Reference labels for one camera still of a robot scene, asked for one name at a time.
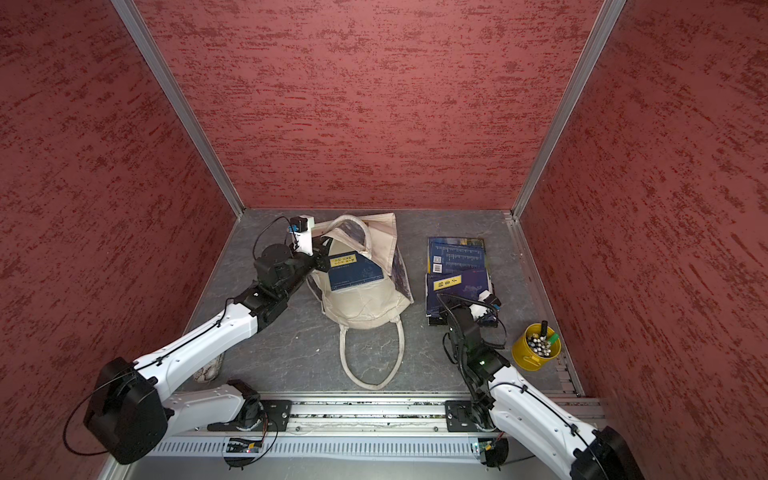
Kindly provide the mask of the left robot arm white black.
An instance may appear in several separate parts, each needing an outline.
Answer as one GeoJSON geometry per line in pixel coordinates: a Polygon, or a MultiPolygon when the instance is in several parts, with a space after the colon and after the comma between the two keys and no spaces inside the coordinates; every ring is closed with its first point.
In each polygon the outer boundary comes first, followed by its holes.
{"type": "Polygon", "coordinates": [[[307,253],[284,244],[268,246],[255,261],[256,281],[227,299],[221,313],[150,354],[104,365],[94,391],[80,405],[84,426],[105,453],[128,465],[165,438],[197,427],[265,430],[268,417],[260,395],[241,380],[191,394],[177,390],[210,361],[271,325],[310,273],[328,269],[331,242],[315,239],[307,253]]]}

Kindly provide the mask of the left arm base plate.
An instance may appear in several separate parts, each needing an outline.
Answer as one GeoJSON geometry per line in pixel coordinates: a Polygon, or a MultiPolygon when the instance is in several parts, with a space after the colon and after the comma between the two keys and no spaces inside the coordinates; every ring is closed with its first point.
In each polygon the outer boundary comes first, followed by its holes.
{"type": "Polygon", "coordinates": [[[234,420],[209,424],[209,432],[285,432],[293,403],[290,400],[248,400],[234,420]]]}

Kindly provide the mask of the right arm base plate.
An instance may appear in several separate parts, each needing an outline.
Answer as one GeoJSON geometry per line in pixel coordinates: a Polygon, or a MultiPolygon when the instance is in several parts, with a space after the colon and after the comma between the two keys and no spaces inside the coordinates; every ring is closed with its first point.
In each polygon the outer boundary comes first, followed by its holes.
{"type": "Polygon", "coordinates": [[[444,404],[446,427],[452,433],[494,432],[496,427],[483,423],[469,400],[447,400],[444,404]]]}

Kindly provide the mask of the blue book white text back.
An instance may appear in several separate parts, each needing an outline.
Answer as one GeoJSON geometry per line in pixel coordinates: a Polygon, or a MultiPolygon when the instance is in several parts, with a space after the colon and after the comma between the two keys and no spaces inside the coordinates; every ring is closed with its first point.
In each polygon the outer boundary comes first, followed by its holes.
{"type": "Polygon", "coordinates": [[[485,241],[469,237],[430,237],[427,273],[448,274],[485,268],[485,241]]]}

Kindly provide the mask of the cream canvas tote bag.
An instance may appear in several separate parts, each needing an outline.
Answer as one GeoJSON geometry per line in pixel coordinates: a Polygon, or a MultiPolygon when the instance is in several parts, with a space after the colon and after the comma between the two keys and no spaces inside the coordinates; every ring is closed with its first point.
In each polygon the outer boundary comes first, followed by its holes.
{"type": "Polygon", "coordinates": [[[396,215],[380,213],[365,216],[345,214],[334,220],[315,223],[313,240],[330,239],[329,258],[358,252],[384,272],[384,278],[357,287],[332,291],[327,272],[315,270],[306,283],[319,301],[323,314],[339,326],[339,356],[345,374],[359,387],[378,391],[398,373],[405,352],[405,333],[401,314],[414,303],[405,263],[398,247],[396,215]],[[395,364],[378,384],[366,383],[351,371],[346,358],[346,337],[350,330],[371,330],[391,323],[397,331],[395,364]]]}

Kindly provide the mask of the black book yellow chinese title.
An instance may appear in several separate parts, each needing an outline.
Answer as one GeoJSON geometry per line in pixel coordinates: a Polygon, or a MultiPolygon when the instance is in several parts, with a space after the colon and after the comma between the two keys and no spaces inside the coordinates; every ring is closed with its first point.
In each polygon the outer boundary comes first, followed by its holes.
{"type": "Polygon", "coordinates": [[[429,316],[427,318],[429,326],[445,326],[447,320],[443,316],[429,316]]]}

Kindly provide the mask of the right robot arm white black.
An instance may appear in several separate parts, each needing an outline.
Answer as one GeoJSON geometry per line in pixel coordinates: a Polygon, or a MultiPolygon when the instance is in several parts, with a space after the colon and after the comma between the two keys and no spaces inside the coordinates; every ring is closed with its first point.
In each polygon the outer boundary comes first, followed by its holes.
{"type": "Polygon", "coordinates": [[[533,387],[485,341],[471,307],[496,308],[452,294],[438,294],[451,346],[446,349],[470,393],[469,422],[499,436],[481,447],[485,465],[504,462],[497,445],[518,441],[560,479],[642,479],[627,442],[613,428],[592,427],[533,387]]]}

